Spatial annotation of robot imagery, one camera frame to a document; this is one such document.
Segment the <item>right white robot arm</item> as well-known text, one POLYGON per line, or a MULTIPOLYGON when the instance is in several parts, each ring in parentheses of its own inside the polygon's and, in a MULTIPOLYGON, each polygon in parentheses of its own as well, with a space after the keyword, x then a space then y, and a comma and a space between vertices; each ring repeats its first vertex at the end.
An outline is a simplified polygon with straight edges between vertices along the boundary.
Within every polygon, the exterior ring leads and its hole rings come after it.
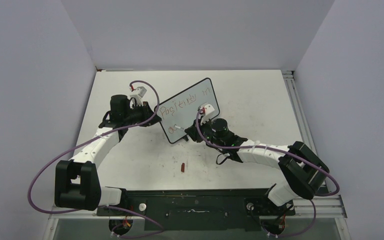
POLYGON ((223 118, 206 123, 194 121, 184 132, 196 143, 205 142, 226 160, 260 164, 281 171, 284 180, 274 183, 262 201, 263 209, 269 214, 276 214, 284 204, 296 198, 312 200, 329 172, 305 143, 295 141, 292 145, 271 146, 252 141, 230 131, 223 118))

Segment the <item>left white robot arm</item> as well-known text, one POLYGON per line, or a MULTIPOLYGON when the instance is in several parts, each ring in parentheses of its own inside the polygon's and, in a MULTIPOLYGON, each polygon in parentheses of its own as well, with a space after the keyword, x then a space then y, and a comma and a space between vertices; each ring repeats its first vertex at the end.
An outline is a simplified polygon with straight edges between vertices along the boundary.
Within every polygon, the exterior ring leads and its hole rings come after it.
POLYGON ((70 160, 60 160, 55 167, 54 203, 59 208, 93 211, 107 206, 116 215, 129 210, 121 188, 101 186, 98 168, 132 126, 149 127, 162 119, 152 111, 148 102, 126 95, 113 95, 110 110, 99 124, 90 143, 70 160))

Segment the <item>small black-framed whiteboard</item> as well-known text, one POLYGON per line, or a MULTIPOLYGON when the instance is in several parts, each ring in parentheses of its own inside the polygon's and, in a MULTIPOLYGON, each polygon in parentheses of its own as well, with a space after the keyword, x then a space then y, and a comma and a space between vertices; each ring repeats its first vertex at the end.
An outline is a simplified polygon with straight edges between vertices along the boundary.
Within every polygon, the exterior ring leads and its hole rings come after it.
POLYGON ((199 107, 205 103, 209 103, 215 108, 215 117, 220 115, 221 111, 214 86, 208 77, 161 102, 159 107, 154 109, 156 114, 161 117, 159 123, 169 143, 174 144, 186 136, 183 130, 174 126, 177 125, 184 129, 190 127, 196 119, 199 107))

